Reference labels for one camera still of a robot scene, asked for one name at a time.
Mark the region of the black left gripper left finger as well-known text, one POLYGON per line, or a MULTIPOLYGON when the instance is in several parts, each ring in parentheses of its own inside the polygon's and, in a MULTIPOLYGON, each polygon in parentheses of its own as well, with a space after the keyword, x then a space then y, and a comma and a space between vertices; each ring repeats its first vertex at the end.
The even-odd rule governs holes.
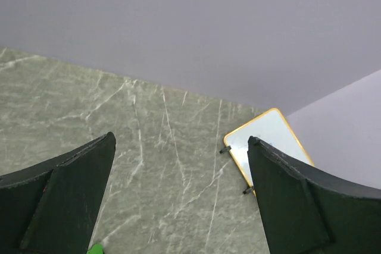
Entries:
POLYGON ((109 132, 1 176, 1 253, 86 253, 115 156, 109 132))

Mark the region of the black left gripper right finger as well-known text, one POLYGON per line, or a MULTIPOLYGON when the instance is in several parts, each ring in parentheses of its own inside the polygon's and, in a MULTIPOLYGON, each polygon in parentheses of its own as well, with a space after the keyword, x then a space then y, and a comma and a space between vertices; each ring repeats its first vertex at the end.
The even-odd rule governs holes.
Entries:
POLYGON ((380 190, 326 173, 248 139, 270 253, 380 253, 380 190))

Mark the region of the green whiteboard eraser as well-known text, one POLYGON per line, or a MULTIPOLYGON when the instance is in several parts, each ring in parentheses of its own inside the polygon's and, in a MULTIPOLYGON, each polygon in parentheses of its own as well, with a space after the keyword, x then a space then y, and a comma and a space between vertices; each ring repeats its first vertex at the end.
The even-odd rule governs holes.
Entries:
POLYGON ((86 254, 104 254, 104 248, 102 244, 96 243, 92 245, 86 254))

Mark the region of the yellow framed whiteboard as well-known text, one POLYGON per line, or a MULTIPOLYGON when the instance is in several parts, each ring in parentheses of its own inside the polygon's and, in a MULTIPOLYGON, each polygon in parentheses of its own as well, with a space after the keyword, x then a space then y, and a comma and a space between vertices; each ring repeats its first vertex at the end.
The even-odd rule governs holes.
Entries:
POLYGON ((257 137, 283 153, 313 166, 314 163, 301 145, 286 118, 277 108, 269 109, 225 135, 220 153, 229 153, 247 182, 243 194, 254 193, 248 162, 248 139, 257 137))

